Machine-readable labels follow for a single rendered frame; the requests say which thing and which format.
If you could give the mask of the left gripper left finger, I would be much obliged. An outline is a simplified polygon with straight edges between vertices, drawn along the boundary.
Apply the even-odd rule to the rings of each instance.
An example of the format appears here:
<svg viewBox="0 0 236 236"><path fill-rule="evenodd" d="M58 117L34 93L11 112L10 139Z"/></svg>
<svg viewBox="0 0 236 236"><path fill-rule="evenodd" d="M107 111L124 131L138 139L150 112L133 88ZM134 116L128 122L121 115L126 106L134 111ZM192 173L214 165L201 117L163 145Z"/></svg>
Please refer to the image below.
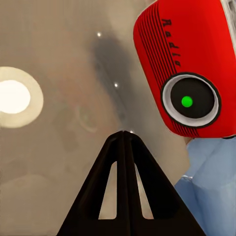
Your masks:
<svg viewBox="0 0 236 236"><path fill-rule="evenodd" d="M117 217L98 219L117 161ZM109 136L57 236L131 236L123 131Z"/></svg>

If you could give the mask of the radio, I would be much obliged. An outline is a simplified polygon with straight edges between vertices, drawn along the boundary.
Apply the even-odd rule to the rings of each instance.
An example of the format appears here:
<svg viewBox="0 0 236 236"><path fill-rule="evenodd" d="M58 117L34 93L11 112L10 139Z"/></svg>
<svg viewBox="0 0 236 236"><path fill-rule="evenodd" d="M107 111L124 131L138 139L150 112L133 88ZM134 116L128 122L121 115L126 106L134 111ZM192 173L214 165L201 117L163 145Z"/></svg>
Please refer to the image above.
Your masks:
<svg viewBox="0 0 236 236"><path fill-rule="evenodd" d="M172 133L236 138L236 0L156 0L137 17L133 37Z"/></svg>

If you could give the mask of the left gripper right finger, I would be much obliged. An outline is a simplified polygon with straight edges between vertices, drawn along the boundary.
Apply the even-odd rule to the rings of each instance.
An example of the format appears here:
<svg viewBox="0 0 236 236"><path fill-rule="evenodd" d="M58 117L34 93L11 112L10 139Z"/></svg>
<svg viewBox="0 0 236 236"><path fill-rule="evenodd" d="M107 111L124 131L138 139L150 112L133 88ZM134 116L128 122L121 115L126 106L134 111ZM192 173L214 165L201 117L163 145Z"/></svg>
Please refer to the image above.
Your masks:
<svg viewBox="0 0 236 236"><path fill-rule="evenodd" d="M131 236L206 236L142 139L128 131L123 138ZM154 219L142 215L135 164Z"/></svg>

